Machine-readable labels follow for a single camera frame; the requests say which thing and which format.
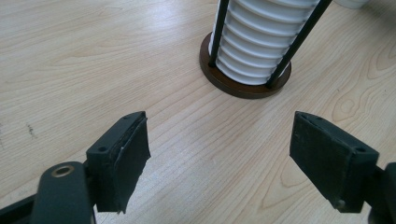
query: black vertical rod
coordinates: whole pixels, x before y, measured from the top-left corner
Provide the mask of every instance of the black vertical rod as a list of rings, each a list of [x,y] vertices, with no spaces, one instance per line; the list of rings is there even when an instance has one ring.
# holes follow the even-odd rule
[[[317,24],[318,20],[323,15],[324,11],[331,2],[332,0],[321,0],[318,3],[318,5],[315,7],[311,16],[308,18],[305,25],[303,26],[303,29],[300,31],[299,34],[297,34],[297,37],[294,39],[294,42],[290,45],[289,50],[283,56],[282,60],[277,65],[277,68],[275,69],[274,73],[271,75],[271,77],[268,79],[267,83],[265,84],[267,88],[271,88],[274,84],[274,81],[277,80],[282,75],[286,66],[288,66],[291,58],[297,52],[297,49],[304,43],[306,37],[314,28],[315,24]]]
[[[227,15],[228,3],[230,0],[220,0],[218,18],[216,21],[215,34],[213,36],[212,50],[210,51],[209,67],[216,67],[216,59],[218,58],[221,33],[224,27],[225,16]]]

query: white ribbed cylinder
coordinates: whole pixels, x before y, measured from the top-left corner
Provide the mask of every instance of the white ribbed cylinder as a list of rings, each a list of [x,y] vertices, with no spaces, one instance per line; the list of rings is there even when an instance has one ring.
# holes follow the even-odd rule
[[[319,0],[230,0],[217,68],[246,85],[265,84]],[[209,52],[212,50],[212,33]]]

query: screw hole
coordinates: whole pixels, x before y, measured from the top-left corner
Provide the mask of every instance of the screw hole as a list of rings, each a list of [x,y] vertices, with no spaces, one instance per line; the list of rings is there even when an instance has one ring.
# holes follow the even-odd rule
[[[106,150],[107,150],[106,147],[99,147],[99,148],[98,148],[98,151],[101,151],[101,152],[104,152],[104,151],[106,151]]]
[[[345,208],[346,207],[346,202],[344,201],[344,200],[338,200],[338,202],[336,202],[336,204],[335,204],[335,207],[337,208],[337,209],[343,209],[343,208]]]
[[[74,167],[73,166],[66,165],[66,166],[58,167],[57,169],[52,171],[51,175],[53,177],[62,177],[62,176],[65,176],[65,175],[69,175],[73,171],[74,171]]]
[[[356,150],[359,152],[366,152],[366,149],[362,147],[357,147]]]

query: round base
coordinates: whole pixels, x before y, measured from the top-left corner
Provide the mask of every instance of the round base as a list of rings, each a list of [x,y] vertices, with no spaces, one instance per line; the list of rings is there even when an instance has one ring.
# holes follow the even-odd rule
[[[334,0],[334,2],[343,7],[358,9],[368,3],[369,0]]]
[[[249,86],[236,82],[229,77],[225,76],[217,67],[209,67],[209,50],[208,45],[210,42],[210,35],[208,34],[201,45],[201,51],[199,55],[199,61],[201,69],[209,81],[217,88],[225,91],[233,96],[244,98],[244,99],[261,99],[267,96],[271,96],[277,93],[289,80],[291,73],[291,63],[283,72],[271,88],[263,85]]]

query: wooden table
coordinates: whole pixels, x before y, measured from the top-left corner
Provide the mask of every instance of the wooden table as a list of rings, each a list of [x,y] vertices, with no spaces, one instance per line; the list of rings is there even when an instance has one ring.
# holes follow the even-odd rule
[[[289,157],[294,111],[396,161],[396,2],[332,3],[262,100],[214,87],[198,60],[216,0],[0,2],[0,207],[85,151],[121,116],[148,115],[152,158],[126,215],[98,223],[366,223]]]

